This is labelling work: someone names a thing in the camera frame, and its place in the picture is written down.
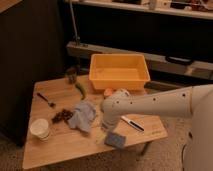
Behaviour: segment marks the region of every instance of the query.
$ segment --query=cloth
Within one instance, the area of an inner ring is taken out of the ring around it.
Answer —
[[[73,116],[68,120],[68,124],[72,129],[79,128],[80,130],[89,133],[95,117],[95,107],[90,102],[83,100],[75,105]]]

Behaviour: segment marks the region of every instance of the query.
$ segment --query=marker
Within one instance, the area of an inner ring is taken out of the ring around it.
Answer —
[[[123,119],[125,122],[127,122],[129,125],[131,125],[135,129],[137,129],[138,131],[144,131],[144,129],[139,124],[137,124],[134,121],[128,119],[127,117],[121,116],[121,119]]]

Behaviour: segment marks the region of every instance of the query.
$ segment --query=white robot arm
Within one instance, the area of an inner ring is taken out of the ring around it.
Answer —
[[[131,96],[120,89],[102,103],[102,128],[113,131],[125,114],[191,117],[184,157],[186,171],[213,170],[213,85],[181,88],[151,95]]]

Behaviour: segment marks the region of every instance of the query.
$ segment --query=orange plastic bin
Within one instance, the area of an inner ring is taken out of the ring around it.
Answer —
[[[150,76],[141,54],[93,54],[89,79],[97,90],[142,90]]]

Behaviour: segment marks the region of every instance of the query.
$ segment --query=sponge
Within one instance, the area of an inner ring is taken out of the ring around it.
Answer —
[[[122,149],[122,148],[124,148],[125,142],[126,142],[125,136],[119,135],[114,132],[108,132],[108,134],[105,138],[104,144],[113,146],[118,149]]]

